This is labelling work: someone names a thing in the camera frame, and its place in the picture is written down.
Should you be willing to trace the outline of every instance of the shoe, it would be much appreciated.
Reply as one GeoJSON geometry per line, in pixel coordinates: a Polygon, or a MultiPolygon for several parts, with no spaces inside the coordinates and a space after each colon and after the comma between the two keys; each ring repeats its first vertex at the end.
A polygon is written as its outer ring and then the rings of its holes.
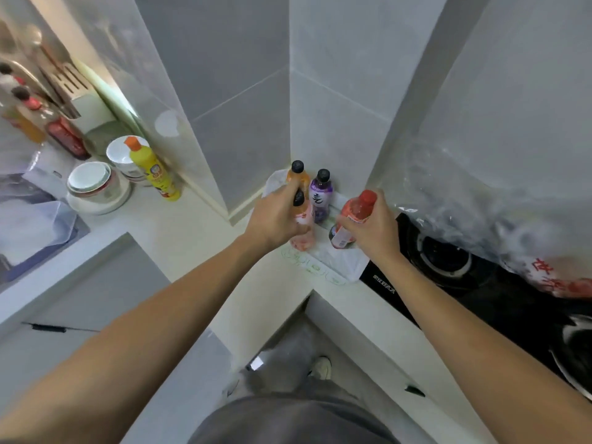
{"type": "Polygon", "coordinates": [[[327,357],[317,358],[310,368],[308,376],[318,380],[331,380],[331,360],[327,357]]]}

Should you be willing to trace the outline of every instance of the pink bottle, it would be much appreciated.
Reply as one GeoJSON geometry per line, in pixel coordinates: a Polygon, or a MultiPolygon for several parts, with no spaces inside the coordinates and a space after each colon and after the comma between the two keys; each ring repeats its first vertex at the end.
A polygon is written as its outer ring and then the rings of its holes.
{"type": "Polygon", "coordinates": [[[306,251],[315,245],[315,232],[313,231],[313,227],[315,226],[315,212],[312,204],[305,198],[304,192],[300,189],[298,189],[296,196],[294,196],[292,212],[294,213],[296,222],[309,225],[310,230],[304,235],[298,235],[292,238],[290,244],[299,251],[306,251]]]}

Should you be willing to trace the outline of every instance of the right hand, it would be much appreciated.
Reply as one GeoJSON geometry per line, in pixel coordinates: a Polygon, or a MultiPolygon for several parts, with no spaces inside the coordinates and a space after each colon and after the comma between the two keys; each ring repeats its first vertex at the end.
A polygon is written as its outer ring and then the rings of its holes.
{"type": "Polygon", "coordinates": [[[365,223],[356,223],[339,215],[337,222],[351,232],[358,246],[375,263],[400,255],[397,215],[387,205],[382,190],[375,190],[378,199],[372,215],[365,223]]]}

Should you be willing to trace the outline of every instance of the red bottle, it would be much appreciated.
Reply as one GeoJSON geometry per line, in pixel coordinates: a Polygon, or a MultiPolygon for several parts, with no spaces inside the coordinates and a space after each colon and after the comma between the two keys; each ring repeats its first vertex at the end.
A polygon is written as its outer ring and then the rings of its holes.
{"type": "Polygon", "coordinates": [[[31,96],[24,87],[13,88],[12,94],[21,100],[27,109],[37,113],[47,133],[55,138],[72,156],[78,160],[90,158],[91,155],[86,151],[82,139],[77,136],[68,120],[63,118],[59,112],[31,96]]]}
{"type": "MultiPolygon", "coordinates": [[[[341,215],[356,223],[364,223],[372,215],[376,199],[376,193],[372,190],[364,190],[359,197],[352,198],[345,203],[341,215]]],[[[345,249],[356,241],[351,233],[340,224],[336,224],[331,228],[329,239],[336,249],[345,249]]]]}

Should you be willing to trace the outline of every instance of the stove burner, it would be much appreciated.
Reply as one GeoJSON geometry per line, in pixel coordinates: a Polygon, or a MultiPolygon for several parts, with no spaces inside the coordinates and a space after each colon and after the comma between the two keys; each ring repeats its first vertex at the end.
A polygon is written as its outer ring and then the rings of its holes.
{"type": "Polygon", "coordinates": [[[459,279],[469,272],[472,255],[457,246],[419,234],[417,250],[422,261],[444,277],[459,279]]]}

